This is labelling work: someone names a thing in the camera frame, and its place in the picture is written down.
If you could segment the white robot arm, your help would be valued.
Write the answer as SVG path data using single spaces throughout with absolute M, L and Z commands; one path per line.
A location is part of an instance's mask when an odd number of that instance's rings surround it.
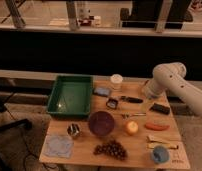
M 186 75 L 184 64 L 180 62 L 159 64 L 154 67 L 152 75 L 143 88 L 147 99 L 159 98 L 165 90 L 170 90 L 202 118 L 202 90 L 184 79 Z

